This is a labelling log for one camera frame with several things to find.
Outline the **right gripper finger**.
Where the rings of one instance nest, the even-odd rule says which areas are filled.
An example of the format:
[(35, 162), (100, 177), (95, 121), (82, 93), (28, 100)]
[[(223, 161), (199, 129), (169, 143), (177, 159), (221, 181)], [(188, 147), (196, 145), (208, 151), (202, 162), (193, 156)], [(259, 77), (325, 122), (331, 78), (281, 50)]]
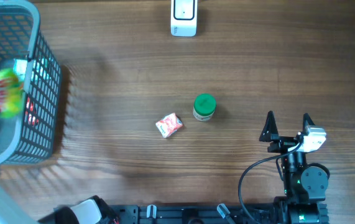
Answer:
[(279, 132), (275, 122), (275, 116), (273, 111), (267, 113), (264, 128), (260, 134), (260, 142), (274, 142), (279, 140)]
[(315, 126), (314, 122), (310, 118), (310, 115), (308, 113), (305, 113), (303, 115), (303, 130), (308, 131), (309, 129), (313, 128)]

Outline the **green lid jar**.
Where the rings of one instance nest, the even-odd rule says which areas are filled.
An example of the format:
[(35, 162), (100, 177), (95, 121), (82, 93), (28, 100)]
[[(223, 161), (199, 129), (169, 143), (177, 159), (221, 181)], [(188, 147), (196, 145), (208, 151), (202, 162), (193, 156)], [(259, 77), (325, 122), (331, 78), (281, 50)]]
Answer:
[(202, 93), (195, 98), (193, 104), (193, 115), (198, 121), (208, 121), (216, 110), (217, 102), (208, 93)]

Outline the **red white small carton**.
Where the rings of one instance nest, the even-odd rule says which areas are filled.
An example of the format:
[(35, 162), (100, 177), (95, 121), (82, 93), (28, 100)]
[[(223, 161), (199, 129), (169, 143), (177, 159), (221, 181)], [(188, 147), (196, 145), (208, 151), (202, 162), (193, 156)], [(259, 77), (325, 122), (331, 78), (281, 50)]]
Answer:
[(174, 132), (179, 130), (183, 126), (183, 123), (175, 113), (171, 113), (163, 117), (160, 121), (156, 122), (155, 125), (161, 133), (162, 137), (168, 138)]

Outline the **Haribo gummy candy bag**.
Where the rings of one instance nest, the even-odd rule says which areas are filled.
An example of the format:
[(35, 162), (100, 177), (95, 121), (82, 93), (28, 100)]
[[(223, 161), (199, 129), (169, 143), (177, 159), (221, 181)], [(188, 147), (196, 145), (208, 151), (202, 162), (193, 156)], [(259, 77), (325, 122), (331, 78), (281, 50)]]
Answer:
[(22, 82), (12, 68), (0, 70), (0, 117), (12, 118), (22, 109)]

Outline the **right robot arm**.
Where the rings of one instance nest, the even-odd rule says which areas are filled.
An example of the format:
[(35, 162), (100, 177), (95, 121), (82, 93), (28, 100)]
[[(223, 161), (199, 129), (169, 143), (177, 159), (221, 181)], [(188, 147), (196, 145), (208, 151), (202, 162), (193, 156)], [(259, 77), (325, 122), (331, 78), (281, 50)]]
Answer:
[(281, 136), (274, 113), (269, 111), (259, 141), (268, 142), (267, 151), (280, 155), (276, 163), (285, 195), (274, 198), (274, 223), (328, 223), (326, 206), (321, 202), (326, 199), (330, 172), (306, 159), (326, 141), (326, 131), (305, 113), (302, 131), (295, 137)]

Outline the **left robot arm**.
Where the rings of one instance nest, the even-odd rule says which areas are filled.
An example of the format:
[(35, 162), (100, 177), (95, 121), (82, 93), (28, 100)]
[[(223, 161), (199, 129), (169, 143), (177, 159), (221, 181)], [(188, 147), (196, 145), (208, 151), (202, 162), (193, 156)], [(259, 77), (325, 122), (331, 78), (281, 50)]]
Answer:
[(0, 223), (99, 223), (109, 219), (118, 222), (117, 213), (98, 196), (88, 198), (73, 206), (63, 206), (35, 221), (0, 187)]

